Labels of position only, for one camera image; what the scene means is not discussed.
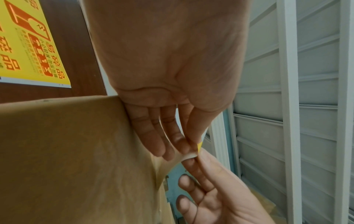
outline brown wooden panel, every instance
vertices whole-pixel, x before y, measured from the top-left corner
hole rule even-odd
[[[0,83],[0,103],[106,95],[89,32],[77,0],[40,0],[71,89]]]

